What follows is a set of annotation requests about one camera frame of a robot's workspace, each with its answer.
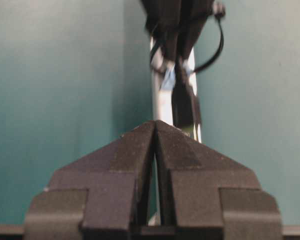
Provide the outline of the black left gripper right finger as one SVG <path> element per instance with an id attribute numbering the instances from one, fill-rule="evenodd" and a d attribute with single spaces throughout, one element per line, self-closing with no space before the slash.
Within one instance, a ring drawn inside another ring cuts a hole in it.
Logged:
<path id="1" fill-rule="evenodd" d="M 156 121 L 161 221 L 178 240 L 280 240 L 275 198 L 248 167 Z"/>

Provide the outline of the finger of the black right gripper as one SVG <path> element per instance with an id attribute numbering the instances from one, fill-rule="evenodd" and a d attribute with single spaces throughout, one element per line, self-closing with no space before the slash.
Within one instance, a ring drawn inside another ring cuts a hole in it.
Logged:
<path id="1" fill-rule="evenodd" d="M 179 26 L 180 0 L 142 0 L 146 13 L 145 28 L 156 40 L 165 38 L 163 43 L 164 59 L 174 62 L 177 55 L 178 34 L 174 30 Z"/>
<path id="2" fill-rule="evenodd" d="M 186 25 L 178 35 L 178 55 L 187 60 L 212 11 L 213 0 L 182 0 L 180 24 Z"/>

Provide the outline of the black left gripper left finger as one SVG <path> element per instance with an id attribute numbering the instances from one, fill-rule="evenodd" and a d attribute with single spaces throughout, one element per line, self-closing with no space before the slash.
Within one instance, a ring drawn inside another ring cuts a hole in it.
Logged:
<path id="1" fill-rule="evenodd" d="M 129 240 L 143 224 L 156 124 L 57 169 L 26 213 L 26 240 Z"/>

